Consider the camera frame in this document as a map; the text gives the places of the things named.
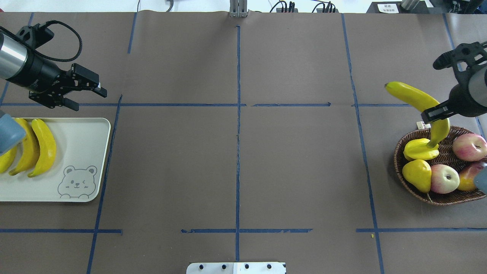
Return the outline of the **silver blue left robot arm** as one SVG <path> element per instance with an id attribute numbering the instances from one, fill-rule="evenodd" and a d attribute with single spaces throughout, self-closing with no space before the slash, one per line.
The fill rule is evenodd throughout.
<path id="1" fill-rule="evenodd" d="M 1 34 L 1 78 L 29 91 L 29 99 L 48 107 L 67 107 L 78 111 L 80 105 L 65 95 L 72 91 L 91 91 L 106 98 L 99 75 L 80 64 L 62 70 L 53 61 L 41 57 L 7 34 Z"/>

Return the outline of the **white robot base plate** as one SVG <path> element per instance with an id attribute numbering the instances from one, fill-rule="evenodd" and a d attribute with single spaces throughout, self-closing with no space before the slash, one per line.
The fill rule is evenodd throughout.
<path id="1" fill-rule="evenodd" d="M 202 262 L 191 263 L 187 274 L 287 274 L 281 262 Z"/>

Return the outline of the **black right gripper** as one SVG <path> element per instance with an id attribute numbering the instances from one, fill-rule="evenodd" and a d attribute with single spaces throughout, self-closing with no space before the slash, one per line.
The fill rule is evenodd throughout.
<path id="1" fill-rule="evenodd" d="M 473 89 L 471 95 L 468 89 L 461 86 L 452 88 L 449 99 L 435 107 L 428 108 L 421 113 L 425 124 L 431 124 L 437 120 L 443 120 L 455 114 L 465 117 L 477 117 L 487 112 L 486 86 Z"/>

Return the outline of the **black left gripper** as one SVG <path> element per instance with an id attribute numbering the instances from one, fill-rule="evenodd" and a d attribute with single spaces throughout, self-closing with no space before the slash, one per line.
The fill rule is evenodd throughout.
<path id="1" fill-rule="evenodd" d="M 61 70 L 52 61 L 31 56 L 12 77 L 10 83 L 29 91 L 29 99 L 48 108 L 66 107 L 79 111 L 80 104 L 64 96 L 72 91 L 91 91 L 106 98 L 107 90 L 100 87 L 99 75 L 81 66 L 72 64 L 67 71 Z"/>

